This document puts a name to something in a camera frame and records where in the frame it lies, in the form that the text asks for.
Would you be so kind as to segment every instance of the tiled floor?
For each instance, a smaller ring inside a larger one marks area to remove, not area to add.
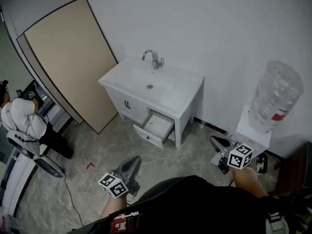
[[[230,174],[222,172],[210,163],[214,150],[209,143],[211,135],[222,136],[208,127],[195,122],[188,124],[182,137],[182,147],[168,140],[160,149],[142,140],[133,121],[122,120],[117,115],[97,135],[87,124],[71,122],[63,135],[75,150],[75,157],[66,160],[54,151],[48,156],[65,169],[66,182],[82,223],[97,220],[104,209],[108,196],[98,186],[98,180],[124,159],[140,155],[142,165],[137,181],[141,189],[136,198],[160,181],[176,176],[198,175],[209,183],[219,186],[229,184]],[[270,157],[270,170],[260,177],[263,186],[272,191],[278,171],[272,169],[278,160]],[[86,167],[92,162],[95,167]],[[81,226],[70,201],[64,179],[52,177],[37,169],[21,200],[17,218],[21,233],[67,233]]]

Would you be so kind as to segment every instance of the person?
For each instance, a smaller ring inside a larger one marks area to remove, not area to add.
[[[7,126],[10,122],[7,116],[7,106],[10,103],[10,95],[6,85],[0,84],[1,120]],[[17,130],[39,140],[40,144],[45,144],[57,153],[67,159],[73,157],[73,150],[67,145],[66,140],[53,130],[50,123],[46,123],[36,114],[39,109],[38,100],[33,97],[32,100],[21,98],[14,99],[11,105],[11,116],[17,127]]]
[[[192,175],[163,181],[128,207],[126,195],[110,198],[100,220],[69,234],[266,233],[276,199],[254,171],[231,171],[236,187],[213,186]]]

